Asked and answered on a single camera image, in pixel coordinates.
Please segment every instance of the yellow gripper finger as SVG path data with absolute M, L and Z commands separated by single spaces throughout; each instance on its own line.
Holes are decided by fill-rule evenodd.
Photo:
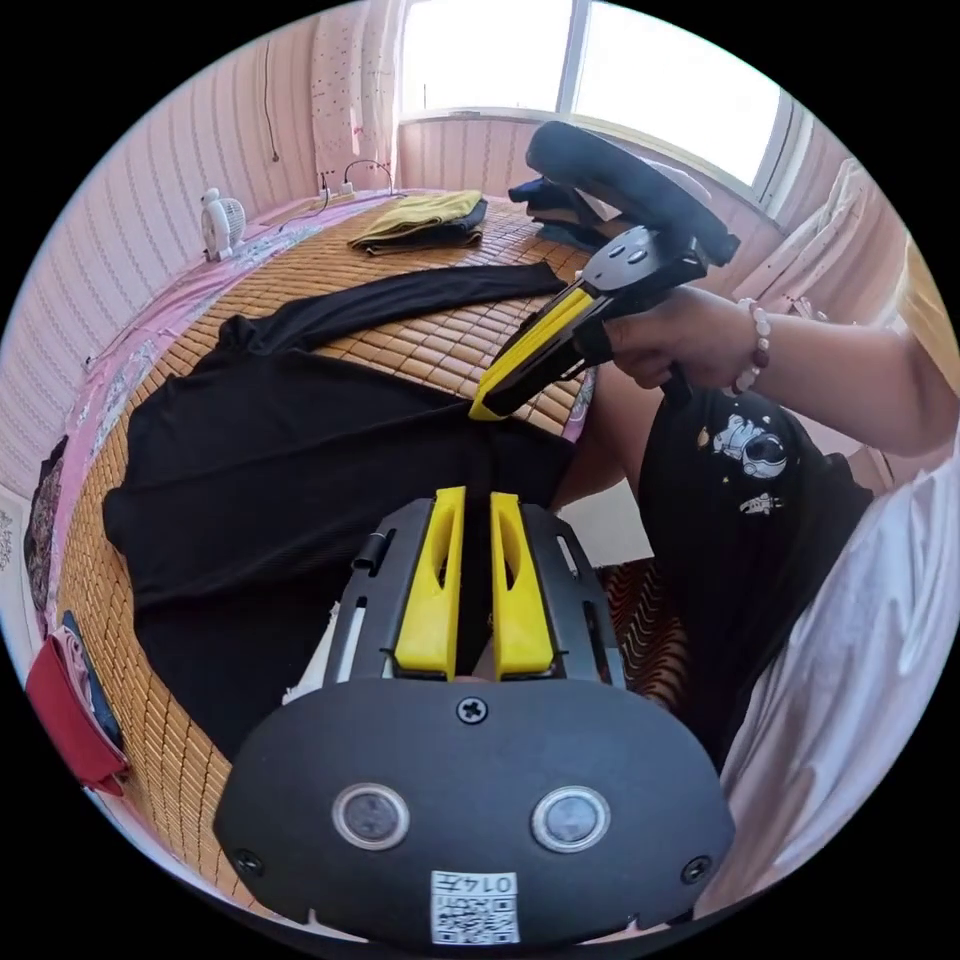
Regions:
M 465 505 L 466 487 L 437 491 L 394 650 L 404 672 L 454 677 Z
M 503 356 L 497 357 L 477 384 L 477 392 L 470 408 L 470 419 L 503 420 L 504 417 L 494 413 L 485 405 L 487 395 L 567 324 L 576 320 L 592 303 L 593 297 L 582 287 L 574 288 L 552 310 L 532 324 L 530 329 Z
M 544 673 L 553 663 L 553 643 L 520 501 L 494 493 L 490 519 L 496 678 Z

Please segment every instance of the power cord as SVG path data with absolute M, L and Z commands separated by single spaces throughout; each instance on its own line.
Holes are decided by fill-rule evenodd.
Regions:
M 343 168 L 344 183 L 350 182 L 347 174 L 350 172 L 350 168 L 355 167 L 358 163 L 372 163 L 375 167 L 379 167 L 387 175 L 387 183 L 390 185 L 390 196 L 393 196 L 393 174 L 390 173 L 390 168 L 380 163 L 379 160 L 351 160 L 350 163 Z
M 267 46 L 263 55 L 263 113 L 267 118 L 267 130 L 270 133 L 270 147 L 273 150 L 273 162 L 280 162 L 280 154 L 277 153 L 277 144 L 273 137 L 273 121 L 270 119 L 270 108 L 267 106 L 267 91 L 270 89 L 270 38 L 267 38 Z
M 298 220 L 307 220 L 310 217 L 318 217 L 327 209 L 327 204 L 330 202 L 330 189 L 327 187 L 327 175 L 325 173 L 320 174 L 320 189 L 323 191 L 323 206 L 319 210 L 308 210 L 306 213 L 301 213 L 299 217 L 291 217 L 286 223 L 281 223 L 280 229 L 277 231 L 278 234 L 283 233 L 283 228 L 288 224 L 296 223 Z
M 344 167 L 344 170 L 343 170 L 343 182 L 344 182 L 344 183 L 347 183 L 347 184 L 350 183 L 350 181 L 347 179 L 347 174 L 350 172 L 350 168 L 351 168 L 352 166 L 354 166 L 355 164 L 357 164 L 357 163 L 372 163 L 375 167 L 379 167 L 379 168 L 387 175 L 387 182 L 388 182 L 389 185 L 390 185 L 390 196 L 391 196 L 391 197 L 392 197 L 392 196 L 398 196 L 398 197 L 406 196 L 406 194 L 403 194 L 403 193 L 394 194 L 394 192 L 393 192 L 393 177 L 392 177 L 392 175 L 390 174 L 390 168 L 387 167 L 387 166 L 385 166 L 384 164 L 380 163 L 378 160 L 351 160 L 350 163 L 348 163 L 348 164 L 346 165 L 346 167 Z M 325 173 L 321 173 L 321 174 L 320 174 L 320 189 L 323 191 L 323 206 L 320 207 L 319 210 L 308 210 L 306 213 L 303 213 L 303 214 L 301 214 L 301 215 L 298 216 L 298 217 L 291 217 L 286 223 L 283 223 L 283 224 L 280 225 L 280 229 L 277 230 L 277 233 L 278 233 L 278 234 L 283 233 L 283 228 L 286 227 L 287 224 L 296 223 L 298 220 L 306 220 L 306 219 L 308 219 L 309 217 L 317 217 L 317 216 L 319 216 L 321 213 L 323 213 L 324 210 L 327 209 L 327 204 L 330 203 L 330 193 L 331 193 L 331 191 L 330 191 L 329 186 L 327 185 L 327 175 L 326 175 Z

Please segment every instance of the small white fan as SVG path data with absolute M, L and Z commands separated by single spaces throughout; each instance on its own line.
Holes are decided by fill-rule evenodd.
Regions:
M 219 262 L 232 257 L 243 245 L 243 231 L 247 227 L 247 215 L 240 201 L 232 197 L 221 200 L 220 191 L 214 187 L 201 197 L 200 202 L 203 204 L 200 228 L 207 245 L 204 251 L 207 260 Z

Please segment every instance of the qr code label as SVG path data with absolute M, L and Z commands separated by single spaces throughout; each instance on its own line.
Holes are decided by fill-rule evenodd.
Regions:
M 430 874 L 430 922 L 435 944 L 519 943 L 515 873 Z

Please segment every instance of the yellow cloth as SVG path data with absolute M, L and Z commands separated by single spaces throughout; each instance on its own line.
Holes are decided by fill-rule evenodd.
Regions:
M 424 193 L 404 197 L 377 219 L 363 236 L 351 240 L 350 246 L 367 246 L 377 240 L 406 237 L 420 230 L 439 227 L 451 220 L 465 217 L 479 202 L 479 190 Z
M 907 241 L 905 282 L 898 309 L 904 323 L 960 396 L 960 346 L 930 268 L 912 239 Z

